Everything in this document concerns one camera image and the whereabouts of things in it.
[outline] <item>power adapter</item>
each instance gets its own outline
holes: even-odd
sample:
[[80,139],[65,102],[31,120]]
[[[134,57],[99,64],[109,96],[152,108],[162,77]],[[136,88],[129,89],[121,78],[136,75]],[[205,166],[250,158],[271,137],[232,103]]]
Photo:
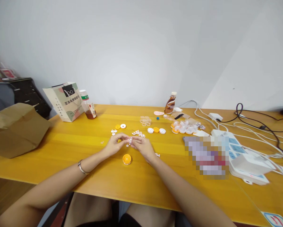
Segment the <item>power adapter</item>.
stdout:
[[209,113],[208,116],[212,119],[212,120],[217,120],[219,119],[220,121],[222,121],[223,117],[221,117],[219,114],[217,113]]

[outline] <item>silver bangle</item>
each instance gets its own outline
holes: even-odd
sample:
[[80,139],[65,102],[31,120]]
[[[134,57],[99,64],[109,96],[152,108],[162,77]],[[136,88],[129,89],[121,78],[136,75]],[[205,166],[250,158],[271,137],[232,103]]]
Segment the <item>silver bangle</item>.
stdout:
[[80,161],[78,162],[79,169],[83,172],[83,174],[88,175],[89,173],[83,171],[83,169],[82,169],[82,167],[81,167],[81,161],[82,161],[82,160],[80,160]]

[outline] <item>chair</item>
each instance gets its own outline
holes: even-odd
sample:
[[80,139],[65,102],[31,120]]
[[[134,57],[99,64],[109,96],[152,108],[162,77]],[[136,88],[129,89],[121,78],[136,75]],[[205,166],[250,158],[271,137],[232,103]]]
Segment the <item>chair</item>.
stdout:
[[14,104],[14,86],[0,83],[0,111]]

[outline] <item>yellow table top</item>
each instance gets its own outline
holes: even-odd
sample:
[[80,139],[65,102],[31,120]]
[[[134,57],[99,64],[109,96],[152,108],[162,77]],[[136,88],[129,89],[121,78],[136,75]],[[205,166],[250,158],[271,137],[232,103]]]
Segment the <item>yellow table top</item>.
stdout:
[[[115,129],[114,126],[126,124],[126,129],[119,129],[118,133],[124,132],[131,135],[133,131],[142,131],[152,142],[155,151],[161,155],[160,158],[211,198],[231,220],[269,226],[260,211],[283,216],[283,176],[274,172],[266,174],[270,184],[264,186],[248,185],[232,175],[229,175],[227,180],[204,179],[192,165],[188,152],[184,151],[183,135],[173,134],[170,127],[171,121],[164,119],[163,116],[157,120],[157,116],[153,114],[154,111],[163,111],[162,107],[96,105],[95,108],[98,116],[94,120],[88,120],[85,114],[72,123],[62,122],[58,115],[53,117],[50,120],[53,126],[48,130],[37,149],[13,159],[0,157],[0,178],[38,184],[59,170],[100,151],[107,144],[111,130]],[[185,113],[199,120],[206,126],[206,132],[210,133],[213,129],[212,125],[195,116],[194,110],[184,108]],[[234,117],[233,110],[204,109],[203,111],[207,114],[218,113],[223,116],[224,120]],[[243,114],[261,119],[274,130],[277,128],[283,130],[283,121],[276,125],[274,120],[260,114],[252,112],[244,112]],[[269,112],[269,114],[280,118],[277,113]],[[152,119],[150,127],[164,128],[167,131],[166,134],[147,133],[149,126],[141,125],[140,116],[149,116]],[[230,126],[228,128],[230,132],[235,134],[254,137],[242,129]],[[275,149],[264,143],[242,137],[237,137],[237,139],[241,144],[255,150],[275,153]],[[122,162],[124,154],[130,154],[132,157],[132,162],[128,166]],[[279,159],[277,162],[283,166],[283,159]],[[123,147],[117,154],[99,164],[75,188],[75,191],[180,210],[154,169],[138,151],[131,147]]]

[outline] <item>bottle label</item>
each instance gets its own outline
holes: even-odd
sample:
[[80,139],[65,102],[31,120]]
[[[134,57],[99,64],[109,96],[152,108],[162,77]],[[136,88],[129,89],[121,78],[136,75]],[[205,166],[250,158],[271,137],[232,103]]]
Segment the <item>bottle label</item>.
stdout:
[[89,99],[89,96],[86,95],[86,96],[82,96],[82,100],[88,100]]
[[97,114],[96,114],[96,111],[95,111],[95,108],[94,108],[94,104],[93,103],[89,103],[88,107],[89,107],[89,109],[90,109],[90,111],[92,113],[92,116],[95,118],[97,116]]

